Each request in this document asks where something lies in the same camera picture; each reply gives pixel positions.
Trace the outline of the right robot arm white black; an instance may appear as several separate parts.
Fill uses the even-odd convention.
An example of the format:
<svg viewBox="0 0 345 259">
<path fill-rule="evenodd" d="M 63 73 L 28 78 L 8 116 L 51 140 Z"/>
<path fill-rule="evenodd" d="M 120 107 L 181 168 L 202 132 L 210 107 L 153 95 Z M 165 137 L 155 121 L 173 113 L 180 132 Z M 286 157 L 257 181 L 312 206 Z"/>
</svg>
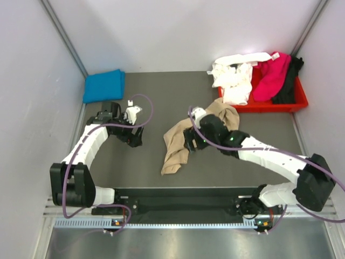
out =
<svg viewBox="0 0 345 259">
<path fill-rule="evenodd" d="M 285 154 L 240 130 L 229 130 L 215 115 L 199 115 L 194 124 L 183 131 L 184 147 L 189 152 L 202 150 L 211 143 L 227 156 L 252 162 L 269 169 L 287 183 L 260 185 L 244 200 L 246 213 L 262 214 L 277 205 L 300 205 L 321 212 L 335 187 L 325 158 Z"/>
</svg>

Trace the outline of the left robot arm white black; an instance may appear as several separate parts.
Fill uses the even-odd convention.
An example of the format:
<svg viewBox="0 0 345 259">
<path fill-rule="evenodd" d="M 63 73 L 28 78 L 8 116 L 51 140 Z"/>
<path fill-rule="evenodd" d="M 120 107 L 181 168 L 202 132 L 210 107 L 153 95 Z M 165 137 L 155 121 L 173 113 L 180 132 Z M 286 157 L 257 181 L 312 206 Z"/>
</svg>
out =
<svg viewBox="0 0 345 259">
<path fill-rule="evenodd" d="M 143 127 L 133 133 L 133 126 L 142 108 L 128 102 L 122 111 L 116 102 L 104 102 L 95 116 L 87 120 L 84 132 L 70 154 L 60 163 L 50 167 L 52 200 L 57 206 L 89 208 L 103 205 L 116 214 L 122 201 L 113 188 L 97 187 L 90 173 L 91 165 L 102 144 L 113 135 L 130 147 L 142 145 Z"/>
</svg>

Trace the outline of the beige t shirt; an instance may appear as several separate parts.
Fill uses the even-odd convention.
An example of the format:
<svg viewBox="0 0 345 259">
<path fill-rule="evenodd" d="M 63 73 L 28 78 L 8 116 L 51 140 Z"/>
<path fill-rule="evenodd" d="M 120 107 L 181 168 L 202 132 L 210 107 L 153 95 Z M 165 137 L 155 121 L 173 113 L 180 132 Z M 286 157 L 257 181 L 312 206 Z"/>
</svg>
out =
<svg viewBox="0 0 345 259">
<path fill-rule="evenodd" d="M 223 103 L 222 98 L 213 101 L 205 111 L 207 114 L 214 114 L 219 117 L 228 130 L 239 128 L 240 118 L 237 110 L 229 104 Z M 161 169 L 162 175 L 175 174 L 182 165 L 188 162 L 189 151 L 184 147 L 183 131 L 191 127 L 191 120 L 189 118 L 183 119 L 164 134 L 163 140 L 167 152 Z"/>
</svg>

